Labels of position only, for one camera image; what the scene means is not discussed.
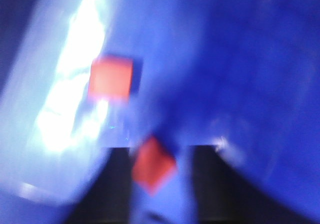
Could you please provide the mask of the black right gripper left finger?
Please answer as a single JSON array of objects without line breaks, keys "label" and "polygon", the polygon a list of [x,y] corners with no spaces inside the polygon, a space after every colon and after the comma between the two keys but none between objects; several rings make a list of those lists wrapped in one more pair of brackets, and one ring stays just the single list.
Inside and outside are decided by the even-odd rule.
[{"label": "black right gripper left finger", "polygon": [[131,196],[128,148],[112,149],[107,164],[66,224],[127,224]]}]

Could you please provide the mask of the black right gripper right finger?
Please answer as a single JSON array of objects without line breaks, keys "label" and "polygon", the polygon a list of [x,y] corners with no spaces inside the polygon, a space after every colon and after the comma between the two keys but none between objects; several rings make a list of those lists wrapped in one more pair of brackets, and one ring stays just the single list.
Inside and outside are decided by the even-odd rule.
[{"label": "black right gripper right finger", "polygon": [[192,183],[203,224],[315,224],[318,150],[313,146],[193,150]]}]

